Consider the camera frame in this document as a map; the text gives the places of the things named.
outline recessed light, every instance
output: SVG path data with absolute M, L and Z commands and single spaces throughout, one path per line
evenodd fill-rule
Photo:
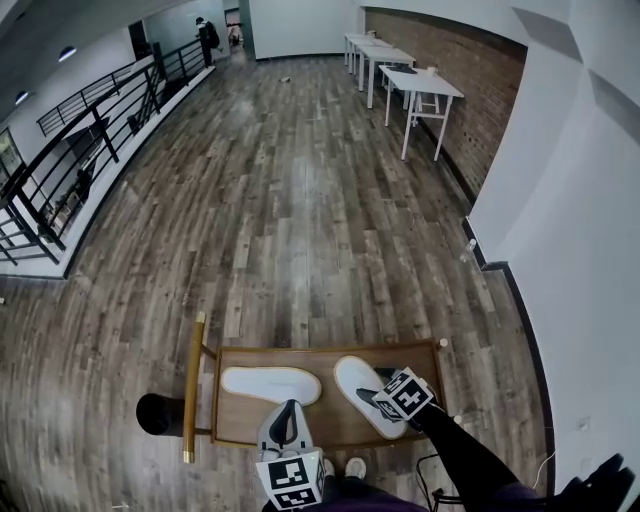
M 64 48 L 60 52 L 60 57 L 58 57 L 58 62 L 62 62 L 63 60 L 67 60 L 69 57 L 71 57 L 77 51 L 78 50 L 76 50 L 73 46 L 67 46 L 66 48 Z
M 29 96 L 27 91 L 20 91 L 16 96 L 16 105 L 20 105 L 20 103 L 27 99 L 27 96 Z

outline brown wooden board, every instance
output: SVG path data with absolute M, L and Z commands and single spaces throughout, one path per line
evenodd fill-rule
M 322 383 L 320 399 L 305 407 L 304 411 L 314 444 L 325 450 L 383 446 L 421 437 L 409 428 L 399 440 L 382 438 L 344 397 L 335 383 L 333 369 L 336 362 L 346 355 L 360 357 L 372 366 L 409 366 L 434 388 L 438 400 L 445 403 L 436 344 L 433 341 L 308 350 L 223 347 L 215 376 L 212 441 L 255 446 L 258 428 L 276 407 L 272 402 L 225 391 L 219 385 L 219 376 L 231 366 L 288 366 L 306 370 L 318 377 Z

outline staircase railing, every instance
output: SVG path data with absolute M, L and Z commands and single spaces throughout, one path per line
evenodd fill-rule
M 38 119 L 38 124 L 44 136 L 46 137 L 61 126 L 75 119 L 80 112 L 86 109 L 96 99 L 100 98 L 106 91 L 114 89 L 114 93 L 118 94 L 118 88 L 114 86 L 117 86 L 118 83 L 131 72 L 135 64 L 135 62 L 132 62 L 102 78 L 98 78 L 95 82 L 91 82 L 77 93 L 72 94 L 66 100 L 61 101 L 53 107 Z
M 175 60 L 181 63 L 179 72 L 167 71 Z M 210 62 L 196 39 L 156 56 L 68 120 L 0 189 L 0 262 L 18 265 L 22 259 L 49 258 L 58 264 L 56 254 L 66 250 L 65 235 L 105 169 L 120 161 L 127 143 Z M 118 100 L 105 106 L 114 95 Z M 89 129 L 71 143 L 65 140 L 87 121 Z

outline white cable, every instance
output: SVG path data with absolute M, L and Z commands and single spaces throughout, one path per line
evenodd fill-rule
M 542 468 L 544 467 L 544 465 L 547 462 L 549 462 L 554 457 L 554 455 L 556 454 L 557 451 L 558 451 L 558 449 L 556 448 L 556 451 L 553 452 L 551 455 L 549 455 L 546 459 L 544 459 L 542 461 L 542 464 L 540 464 L 540 468 L 538 469 L 538 476 L 536 477 L 536 483 L 533 484 L 533 488 L 534 489 L 537 487 L 538 483 L 540 482 L 540 474 L 542 473 Z

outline sneaker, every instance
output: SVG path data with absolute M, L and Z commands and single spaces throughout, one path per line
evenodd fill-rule
M 336 468 L 333 467 L 333 464 L 329 459 L 324 459 L 324 476 L 336 476 Z
M 364 475 L 367 474 L 367 465 L 360 457 L 354 457 L 347 462 L 347 467 L 344 470 L 344 476 L 355 476 L 360 480 L 364 480 Z

